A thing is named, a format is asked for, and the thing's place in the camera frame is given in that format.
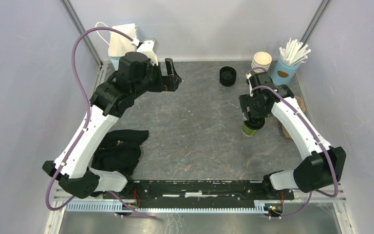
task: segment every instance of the black round lid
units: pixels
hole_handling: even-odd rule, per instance
[[[220,83],[224,86],[232,86],[236,82],[236,70],[232,67],[220,69]]]

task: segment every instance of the gray tabletop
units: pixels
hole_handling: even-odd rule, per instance
[[[149,130],[134,179],[262,179],[301,162],[296,145],[270,117],[254,136],[242,133],[239,95],[248,92],[250,61],[176,62],[176,92],[145,93],[112,128]],[[224,87],[219,70],[231,66],[236,83]],[[293,79],[289,87],[300,96]]]

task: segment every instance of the blue bucket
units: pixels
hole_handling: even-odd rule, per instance
[[[295,66],[288,65],[280,58],[271,76],[273,83],[275,85],[289,84],[299,66],[300,63]]]

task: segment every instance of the brown oval label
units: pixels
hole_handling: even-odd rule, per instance
[[[287,74],[286,72],[282,72],[282,71],[278,71],[278,75],[279,75],[279,77],[281,77],[281,78],[286,78],[286,77],[289,76],[289,74]]]

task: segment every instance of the black cloth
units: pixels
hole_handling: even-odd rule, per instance
[[[148,131],[137,130],[116,130],[105,134],[94,153],[91,167],[132,175],[141,156],[140,145],[148,137]]]

